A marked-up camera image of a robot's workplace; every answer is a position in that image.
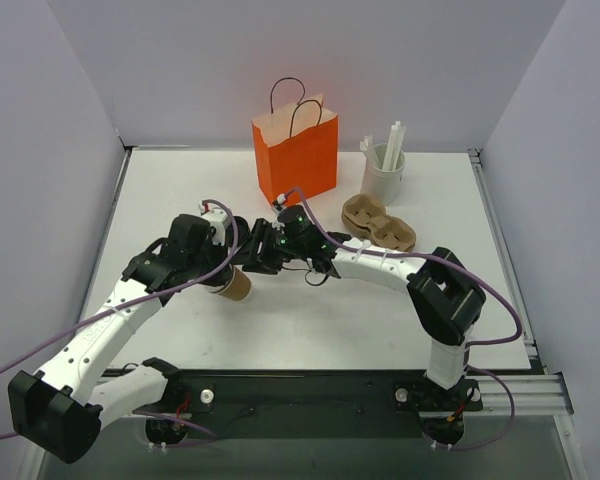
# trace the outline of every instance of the black bag handle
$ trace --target black bag handle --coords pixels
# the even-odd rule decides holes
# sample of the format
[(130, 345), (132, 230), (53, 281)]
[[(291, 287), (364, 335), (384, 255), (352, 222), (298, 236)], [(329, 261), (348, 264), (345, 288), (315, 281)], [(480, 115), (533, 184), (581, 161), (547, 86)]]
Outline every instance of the black bag handle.
[(273, 91), (276, 89), (276, 87), (278, 86), (278, 84), (280, 82), (284, 82), (285, 80), (295, 80), (296, 82), (298, 82), (302, 86), (302, 96), (300, 97), (300, 100), (298, 100), (298, 105), (300, 105), (300, 102), (302, 101), (302, 99), (304, 98), (304, 96), (307, 93), (307, 89), (304, 88), (304, 83), (302, 83), (296, 77), (283, 77), (283, 78), (281, 78), (280, 80), (278, 80), (276, 83), (273, 84), (273, 87), (271, 87), (271, 93), (269, 94), (269, 106), (271, 107), (271, 113), (273, 113)]
[(317, 103), (318, 107), (320, 107), (320, 116), (318, 117), (318, 123), (316, 123), (316, 126), (320, 125), (320, 120), (322, 120), (322, 104), (319, 101), (317, 101), (315, 98), (310, 98), (308, 100), (305, 100), (304, 102), (300, 102), (300, 103), (298, 103), (298, 106), (293, 111), (293, 115), (291, 115), (291, 125), (289, 126), (289, 138), (291, 138), (293, 136), (293, 121), (296, 118), (296, 112), (302, 105), (304, 105), (306, 103), (310, 103), (310, 102)]

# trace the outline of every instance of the paper bag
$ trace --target paper bag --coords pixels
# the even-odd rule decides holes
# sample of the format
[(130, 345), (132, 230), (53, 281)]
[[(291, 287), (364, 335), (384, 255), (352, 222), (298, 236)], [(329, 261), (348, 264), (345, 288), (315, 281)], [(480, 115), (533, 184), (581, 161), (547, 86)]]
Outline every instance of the paper bag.
[[(307, 198), (336, 186), (338, 115), (322, 104), (322, 95), (275, 110), (272, 104), (271, 113), (252, 119), (258, 183), (269, 203), (295, 186)], [(294, 193), (288, 204), (299, 201)]]

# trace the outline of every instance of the wall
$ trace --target wall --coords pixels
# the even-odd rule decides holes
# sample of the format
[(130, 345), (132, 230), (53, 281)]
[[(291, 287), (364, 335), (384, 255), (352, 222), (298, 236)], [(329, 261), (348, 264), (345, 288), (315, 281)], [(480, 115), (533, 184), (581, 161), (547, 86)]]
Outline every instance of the wall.
[[(46, 2), (0, 2), (0, 366), (76, 321), (122, 158)], [(26, 444), (0, 442), (0, 479)]]
[(540, 354), (600, 479), (600, 0), (568, 0), (484, 152)]
[(341, 146), (402, 120), (438, 151), (484, 145), (563, 3), (50, 0), (125, 144), (249, 146), (296, 75), (341, 114)]

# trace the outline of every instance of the white table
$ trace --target white table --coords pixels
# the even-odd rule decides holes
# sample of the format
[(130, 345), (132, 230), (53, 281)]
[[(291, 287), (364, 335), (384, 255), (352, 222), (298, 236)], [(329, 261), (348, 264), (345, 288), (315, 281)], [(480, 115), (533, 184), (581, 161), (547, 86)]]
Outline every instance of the white table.
[[(466, 154), (408, 154), (402, 189), (388, 208), (418, 235), (416, 251), (450, 248), (471, 271), (509, 297), (505, 277)], [(331, 230), (346, 231), (342, 204), (358, 193), (364, 159), (339, 156), (338, 187), (310, 199)], [(203, 198), (227, 204), (250, 221), (273, 215), (260, 192), (252, 151), (142, 150), (131, 155), (88, 300), (93, 314), (128, 261), (169, 231), (180, 213), (197, 214)], [(302, 272), (249, 274), (254, 290), (234, 303), (193, 287), (174, 296), (112, 362), (157, 356), (190, 369), (425, 369), (430, 339), (410, 299), (358, 281), (305, 284)], [(376, 307), (387, 312), (379, 317)], [(514, 332), (513, 320), (489, 298), (474, 329), (478, 339)], [(528, 369), (522, 340), (474, 347), (471, 363)]]

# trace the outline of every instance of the white cup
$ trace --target white cup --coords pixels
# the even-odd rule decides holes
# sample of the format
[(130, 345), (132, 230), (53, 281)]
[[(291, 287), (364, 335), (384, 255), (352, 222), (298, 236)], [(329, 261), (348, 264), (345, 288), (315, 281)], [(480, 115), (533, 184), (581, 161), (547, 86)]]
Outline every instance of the white cup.
[[(382, 162), (384, 154), (387, 151), (387, 144), (376, 145), (375, 150), (376, 156)], [(400, 150), (400, 155), (398, 155), (396, 169), (390, 172), (380, 170), (380, 168), (367, 161), (364, 176), (362, 177), (360, 193), (373, 195), (383, 205), (389, 205), (398, 194), (400, 181), (402, 180), (402, 170), (404, 170), (404, 152), (402, 150)]]

